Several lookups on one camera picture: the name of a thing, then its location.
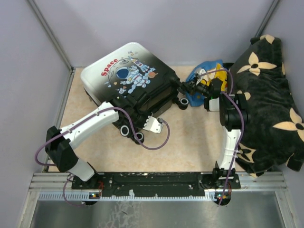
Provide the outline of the light blue Pikachu shirt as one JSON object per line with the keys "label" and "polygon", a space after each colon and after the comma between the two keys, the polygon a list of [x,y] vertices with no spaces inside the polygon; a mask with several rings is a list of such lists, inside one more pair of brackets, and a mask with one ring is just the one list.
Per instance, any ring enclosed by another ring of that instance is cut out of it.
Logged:
{"label": "light blue Pikachu shirt", "polygon": [[[194,77],[194,72],[197,68],[203,68],[206,71],[204,77],[199,79]],[[194,80],[198,84],[201,82],[209,87],[209,95],[195,93],[190,95],[186,93],[186,98],[190,106],[199,107],[205,103],[206,98],[216,99],[220,92],[227,92],[228,88],[228,69],[224,66],[222,59],[213,61],[204,61],[198,64],[189,74],[186,82]]]}

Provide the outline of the black suitcase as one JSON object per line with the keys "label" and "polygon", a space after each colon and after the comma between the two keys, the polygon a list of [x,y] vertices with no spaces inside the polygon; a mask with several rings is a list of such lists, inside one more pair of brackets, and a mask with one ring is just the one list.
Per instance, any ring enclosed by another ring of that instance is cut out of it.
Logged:
{"label": "black suitcase", "polygon": [[185,110],[189,101],[179,98],[180,78],[175,71],[137,42],[130,42],[83,69],[87,95],[97,106],[137,106],[156,119],[176,104]]}

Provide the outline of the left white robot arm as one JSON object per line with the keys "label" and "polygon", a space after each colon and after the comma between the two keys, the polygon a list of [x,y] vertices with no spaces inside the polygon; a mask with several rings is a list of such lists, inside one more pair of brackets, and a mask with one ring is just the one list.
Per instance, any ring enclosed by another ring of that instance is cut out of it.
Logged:
{"label": "left white robot arm", "polygon": [[94,111],[78,121],[58,129],[55,126],[47,131],[47,140],[42,148],[60,172],[68,172],[78,177],[82,183],[92,189],[98,185],[99,177],[94,168],[86,161],[80,159],[74,152],[83,141],[101,130],[103,127],[119,120],[122,112],[128,119],[130,126],[120,127],[120,133],[126,137],[133,133],[135,141],[143,143],[144,135],[136,132],[131,117],[120,107],[115,107],[109,102],[103,102]]}

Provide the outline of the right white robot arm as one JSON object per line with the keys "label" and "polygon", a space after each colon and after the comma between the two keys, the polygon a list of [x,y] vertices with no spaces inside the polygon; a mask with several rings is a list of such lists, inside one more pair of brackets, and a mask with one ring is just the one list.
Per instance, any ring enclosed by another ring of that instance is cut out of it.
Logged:
{"label": "right white robot arm", "polygon": [[223,82],[212,79],[210,85],[179,82],[179,91],[190,95],[200,93],[205,96],[204,108],[209,112],[219,112],[223,127],[222,151],[212,171],[212,182],[218,188],[228,188],[235,178],[235,160],[243,137],[245,125],[250,119],[244,95],[229,95],[221,90]]}

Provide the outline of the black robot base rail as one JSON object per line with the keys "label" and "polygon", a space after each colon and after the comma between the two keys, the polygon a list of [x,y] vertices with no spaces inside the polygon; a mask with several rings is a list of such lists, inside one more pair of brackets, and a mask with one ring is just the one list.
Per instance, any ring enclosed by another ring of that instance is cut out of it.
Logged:
{"label": "black robot base rail", "polygon": [[226,176],[217,172],[103,172],[90,180],[72,180],[73,190],[96,190],[103,197],[189,197],[205,196],[205,190],[240,189],[238,175]]}

